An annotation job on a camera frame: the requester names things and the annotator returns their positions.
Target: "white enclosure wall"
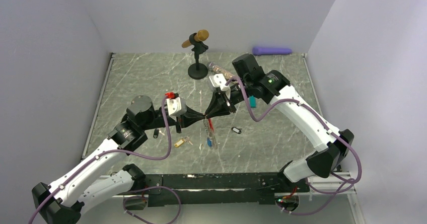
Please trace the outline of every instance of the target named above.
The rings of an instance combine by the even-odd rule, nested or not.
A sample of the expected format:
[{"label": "white enclosure wall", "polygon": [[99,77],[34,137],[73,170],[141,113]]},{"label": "white enclosure wall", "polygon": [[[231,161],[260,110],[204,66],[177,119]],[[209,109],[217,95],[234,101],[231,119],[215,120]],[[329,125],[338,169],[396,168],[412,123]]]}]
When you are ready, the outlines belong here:
[{"label": "white enclosure wall", "polygon": [[112,52],[179,52],[208,29],[210,51],[254,44],[307,52],[334,0],[84,0]]},{"label": "white enclosure wall", "polygon": [[427,0],[336,0],[308,57],[326,117],[355,134],[367,223],[426,223]]},{"label": "white enclosure wall", "polygon": [[21,224],[79,162],[109,53],[81,0],[0,0],[0,42],[0,223]]}]

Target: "wire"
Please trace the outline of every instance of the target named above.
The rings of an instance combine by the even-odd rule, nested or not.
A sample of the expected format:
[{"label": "wire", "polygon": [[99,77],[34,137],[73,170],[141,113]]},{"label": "wire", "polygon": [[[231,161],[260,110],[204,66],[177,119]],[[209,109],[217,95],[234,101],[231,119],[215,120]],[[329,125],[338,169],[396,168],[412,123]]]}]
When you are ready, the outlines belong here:
[{"label": "wire", "polygon": [[296,191],[297,191],[297,186],[295,186],[295,188],[292,190],[292,193],[290,195],[286,195],[282,199],[289,199],[289,198],[291,198],[295,194]]},{"label": "wire", "polygon": [[[179,216],[179,214],[181,213],[181,199],[179,199],[179,196],[178,196],[178,194],[175,192],[175,191],[173,191],[171,188],[169,188],[169,187],[166,187],[166,186],[153,186],[153,187],[148,187],[148,188],[145,188],[145,189],[141,189],[141,190],[133,190],[133,191],[129,191],[129,192],[131,192],[131,193],[135,193],[135,192],[141,192],[141,191],[146,191],[146,190],[151,190],[151,189],[165,189],[165,190],[168,190],[168,191],[170,191],[170,192],[172,192],[172,194],[174,194],[175,195],[175,197],[176,197],[176,199],[178,200],[178,212],[176,213],[176,216],[170,221],[170,222],[168,222],[168,223],[166,223],[166,224],[171,224],[171,223],[173,223],[174,221],[176,221],[176,219],[178,218],[178,216]],[[139,217],[139,216],[137,216],[137,215],[135,215],[135,214],[133,214],[132,212],[130,212],[130,211],[128,211],[127,209],[126,209],[126,202],[128,201],[128,200],[130,200],[130,199],[141,199],[141,197],[140,196],[132,196],[132,197],[129,197],[129,198],[125,198],[125,199],[123,199],[123,209],[125,210],[125,212],[127,213],[127,214],[129,214],[129,215],[131,215],[131,216],[133,216],[133,217],[135,217],[136,219],[138,219],[138,220],[140,220],[140,221],[143,221],[143,222],[145,222],[145,223],[147,223],[147,224],[153,224],[152,222],[149,222],[149,221],[147,221],[147,220],[145,220],[145,219],[142,219],[141,217]]]},{"label": "wire", "polygon": [[[132,151],[128,151],[128,150],[108,150],[105,152],[102,152],[100,154],[98,154],[97,156],[100,158],[104,155],[107,154],[111,154],[111,153],[125,153],[128,155],[134,155],[140,158],[144,158],[144,159],[148,159],[148,160],[164,160],[166,159],[170,154],[171,154],[171,149],[172,149],[172,138],[171,138],[171,131],[169,130],[169,124],[168,124],[168,118],[166,116],[166,110],[165,110],[165,102],[166,99],[168,97],[165,96],[162,100],[162,116],[163,116],[163,121],[165,122],[165,127],[166,127],[166,133],[168,135],[168,151],[167,153],[162,156],[162,157],[150,157],[150,156],[145,156],[145,155],[141,155]],[[85,168],[87,168],[91,163],[93,163],[94,161],[96,161],[96,157],[91,158],[90,160],[88,160],[86,163],[84,163],[79,169],[77,169],[68,179],[66,179],[63,183],[62,186],[66,186],[71,180],[73,180],[79,173],[81,173]],[[35,212],[31,215],[30,220],[28,221],[28,224],[32,224],[34,219],[36,218],[37,213],[45,206],[45,204],[53,197],[55,196],[58,192],[60,191],[60,188],[56,188],[53,192],[51,192],[51,194],[49,194],[41,203],[40,205],[36,208]]]},{"label": "wire", "polygon": [[210,118],[207,119],[207,121],[209,122],[209,127],[212,129],[212,132],[215,132],[214,130],[214,126],[212,125],[212,120]]},{"label": "wire", "polygon": [[[237,82],[238,82],[238,84],[239,84],[239,86],[240,86],[240,89],[241,89],[241,91],[242,91],[242,96],[243,96],[243,99],[244,99],[244,101],[245,101],[245,104],[246,104],[246,108],[248,109],[248,112],[249,112],[249,115],[251,116],[251,118],[252,118],[252,120],[254,120],[255,122],[259,122],[259,121],[261,121],[276,105],[278,105],[278,104],[280,104],[280,103],[283,103],[283,102],[293,102],[293,103],[296,103],[296,104],[299,104],[300,103],[300,101],[298,101],[298,100],[295,100],[295,99],[290,99],[290,98],[287,98],[287,99],[280,99],[280,100],[278,100],[278,101],[276,101],[276,102],[274,102],[259,118],[256,118],[255,117],[255,115],[254,115],[254,113],[252,112],[252,109],[251,109],[251,107],[250,107],[250,104],[249,104],[249,100],[248,100],[248,96],[246,95],[246,91],[245,91],[245,87],[244,87],[244,85],[243,85],[243,83],[242,83],[242,80],[239,78],[239,77],[237,77],[237,76],[233,76],[233,77],[231,77],[229,80],[227,80],[227,82],[226,82],[226,86],[231,82],[231,81],[234,81],[234,80],[236,80]],[[312,113],[315,117],[316,117],[316,119],[320,122],[320,124],[322,124],[322,126],[326,129],[326,131],[328,131],[328,130],[330,130],[330,128],[328,127],[328,125],[322,120],[322,118],[319,116],[319,114],[315,111],[315,110],[313,110],[310,106],[308,106],[308,105],[306,105],[306,104],[301,104],[300,106],[302,106],[302,107],[304,107],[305,109],[307,109],[310,113]],[[321,206],[316,212],[318,212],[318,211],[320,211],[320,210],[322,210],[327,204],[329,204],[330,203],[330,201],[332,201],[332,199],[335,197],[335,195],[337,195],[338,193],[342,193],[342,192],[344,192],[344,191],[347,191],[347,190],[349,190],[350,188],[352,188],[353,187],[353,185],[355,184],[355,183],[357,183],[357,182],[359,182],[360,181],[360,179],[361,179],[361,177],[362,177],[362,164],[361,164],[361,161],[360,161],[360,158],[359,158],[359,156],[357,155],[357,153],[356,153],[356,151],[351,147],[351,145],[350,144],[348,144],[346,141],[344,141],[341,137],[339,137],[337,134],[335,134],[334,132],[332,132],[331,133],[331,135],[333,136],[333,137],[335,137],[338,141],[340,141],[346,148],[348,148],[349,150],[350,150],[350,152],[353,154],[353,156],[354,156],[354,158],[356,159],[356,163],[357,163],[357,166],[358,166],[358,175],[357,175],[357,177],[355,178],[355,179],[353,179],[353,178],[350,178],[350,179],[344,179],[344,178],[342,178],[342,177],[338,177],[340,180],[342,180],[343,181],[343,183],[341,184],[341,186],[336,190],[336,191],[334,191],[334,192],[326,192],[326,191],[319,191],[319,190],[317,190],[317,189],[315,189],[310,183],[308,184],[313,190],[315,190],[315,191],[317,191],[317,192],[319,192],[319,193],[323,193],[323,194],[331,194],[332,196],[331,196],[331,198],[330,199],[328,199],[328,201],[323,205],[323,206]],[[347,183],[349,183],[350,184],[350,186],[349,187],[347,187],[347,188],[345,188],[345,189],[343,189],[342,191],[341,191],[341,188],[345,185],[345,184],[347,184]]]}]

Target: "black stand base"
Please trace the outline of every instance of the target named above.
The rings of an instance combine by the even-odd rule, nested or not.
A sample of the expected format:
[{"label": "black stand base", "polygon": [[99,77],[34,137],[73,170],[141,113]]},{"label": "black stand base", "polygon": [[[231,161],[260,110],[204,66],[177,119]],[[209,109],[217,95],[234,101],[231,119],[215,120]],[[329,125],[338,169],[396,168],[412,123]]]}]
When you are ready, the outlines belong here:
[{"label": "black stand base", "polygon": [[205,78],[208,73],[206,65],[200,63],[198,65],[199,69],[197,69],[197,63],[190,65],[190,67],[188,68],[188,75],[195,80]]}]

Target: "red clip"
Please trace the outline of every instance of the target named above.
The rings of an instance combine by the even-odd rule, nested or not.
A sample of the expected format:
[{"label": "red clip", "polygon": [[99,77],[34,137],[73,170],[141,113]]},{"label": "red clip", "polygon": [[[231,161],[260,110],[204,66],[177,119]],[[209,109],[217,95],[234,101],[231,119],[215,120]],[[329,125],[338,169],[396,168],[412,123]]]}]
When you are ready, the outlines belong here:
[{"label": "red clip", "polygon": [[175,98],[175,94],[173,92],[168,92],[165,94],[165,96],[168,96],[169,99],[174,99]]}]

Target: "key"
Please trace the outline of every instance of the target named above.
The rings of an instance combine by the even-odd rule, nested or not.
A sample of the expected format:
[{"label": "key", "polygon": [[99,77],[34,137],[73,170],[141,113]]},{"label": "key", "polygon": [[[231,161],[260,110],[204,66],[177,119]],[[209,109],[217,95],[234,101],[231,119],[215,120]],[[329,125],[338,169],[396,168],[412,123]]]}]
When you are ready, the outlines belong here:
[{"label": "key", "polygon": [[188,142],[189,144],[193,145],[193,143],[190,141],[190,137],[183,138],[184,141]]}]

